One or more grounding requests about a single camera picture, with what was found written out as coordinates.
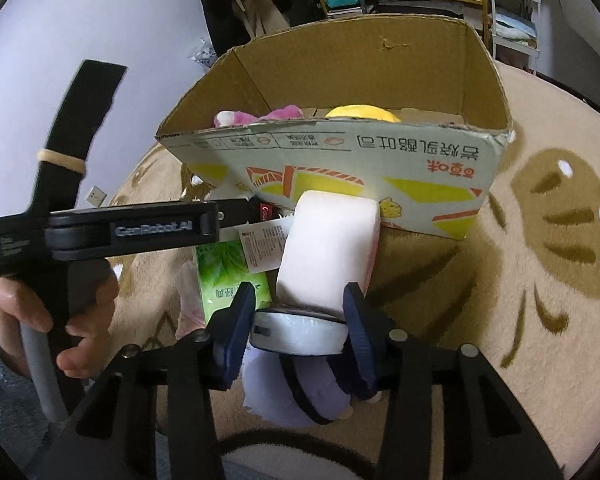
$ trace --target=fabric tag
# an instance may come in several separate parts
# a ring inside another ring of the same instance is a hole
[[[240,227],[238,233],[249,272],[263,272],[280,267],[286,237],[293,222],[293,216],[285,216]]]

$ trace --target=screw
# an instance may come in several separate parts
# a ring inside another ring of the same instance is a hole
[[[129,359],[130,357],[135,357],[138,355],[139,351],[140,351],[140,347],[138,345],[133,345],[133,344],[124,345],[122,347],[122,357],[124,357],[125,359]]]
[[[478,357],[480,351],[476,345],[465,343],[460,347],[460,352],[465,357]]]
[[[204,328],[199,328],[191,333],[191,338],[196,343],[203,343],[205,341],[208,341],[210,337],[211,334],[207,332]]]
[[[389,339],[397,343],[407,341],[408,337],[409,336],[407,335],[407,333],[401,328],[394,328],[393,330],[391,330],[391,332],[389,332]]]

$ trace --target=cardboard box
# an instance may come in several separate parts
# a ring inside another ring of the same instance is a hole
[[[221,110],[304,120],[213,128]],[[330,119],[341,105],[402,123]],[[379,201],[385,225],[463,238],[511,131],[482,41],[461,20],[374,15],[312,23],[234,48],[181,99],[157,139],[200,178],[293,207],[307,189]]]

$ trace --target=green tissue package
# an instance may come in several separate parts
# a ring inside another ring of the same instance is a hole
[[[196,246],[196,256],[206,322],[216,310],[231,305],[242,282],[253,283],[256,308],[271,304],[267,275],[265,272],[249,273],[239,239]]]

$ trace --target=electrical outlet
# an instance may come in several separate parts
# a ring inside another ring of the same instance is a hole
[[[104,202],[107,194],[97,186],[93,186],[87,195],[86,201],[94,207],[100,207]]]

